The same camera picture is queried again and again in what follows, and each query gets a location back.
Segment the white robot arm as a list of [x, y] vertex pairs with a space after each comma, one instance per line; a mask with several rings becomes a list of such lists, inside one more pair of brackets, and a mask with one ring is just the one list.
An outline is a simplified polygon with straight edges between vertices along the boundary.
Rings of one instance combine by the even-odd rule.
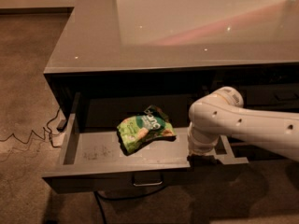
[[251, 110], [232, 87], [220, 88], [189, 109], [189, 152], [206, 155], [222, 135], [299, 161], [299, 114]]

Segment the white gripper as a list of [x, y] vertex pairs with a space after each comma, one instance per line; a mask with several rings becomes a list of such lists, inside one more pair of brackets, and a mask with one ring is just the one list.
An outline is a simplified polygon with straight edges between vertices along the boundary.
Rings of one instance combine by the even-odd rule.
[[205, 133], [196, 129], [191, 123], [188, 127], [189, 155], [206, 155], [218, 144], [219, 138], [216, 134]]

